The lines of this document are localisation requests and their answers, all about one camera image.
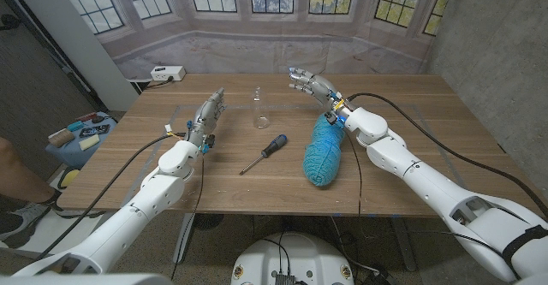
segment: blue yarn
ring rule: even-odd
[[[311,135],[312,143],[306,147],[302,168],[308,180],[318,187],[327,186],[337,175],[343,128],[339,123],[331,126],[323,114],[316,121]]]

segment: power strip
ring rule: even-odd
[[[152,80],[161,81],[168,80],[170,76],[173,76],[173,80],[182,80],[185,74],[182,66],[157,66],[151,71]]]

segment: sneaker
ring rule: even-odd
[[[47,205],[30,203],[23,208],[9,212],[22,217],[23,222],[19,228],[0,234],[0,240],[8,245],[9,248],[24,246],[31,240],[39,221],[50,211],[50,209],[51,207]]]
[[[53,211],[58,216],[60,216],[62,218],[67,218],[67,219],[79,217],[84,213],[84,211],[66,211],[66,210],[63,210],[59,207],[53,207]],[[103,214],[104,214],[104,211],[89,211],[87,213],[86,217],[95,218],[95,217],[102,216]]]

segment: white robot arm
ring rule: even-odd
[[[196,111],[186,140],[179,140],[141,183],[139,192],[78,246],[41,259],[14,276],[104,274],[126,252],[143,228],[179,200],[194,172],[191,162],[213,145],[211,132],[224,110],[221,88]]]
[[[404,180],[444,220],[461,245],[494,276],[506,282],[548,272],[548,224],[507,199],[468,191],[409,152],[386,120],[344,100],[325,78],[291,68],[291,88],[313,95],[367,150],[373,164]]]

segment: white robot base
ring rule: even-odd
[[[280,235],[266,237],[276,243],[259,240],[244,251],[234,264],[230,284],[354,284],[348,261],[329,243],[308,234],[283,233],[286,256],[283,249],[278,250]]]

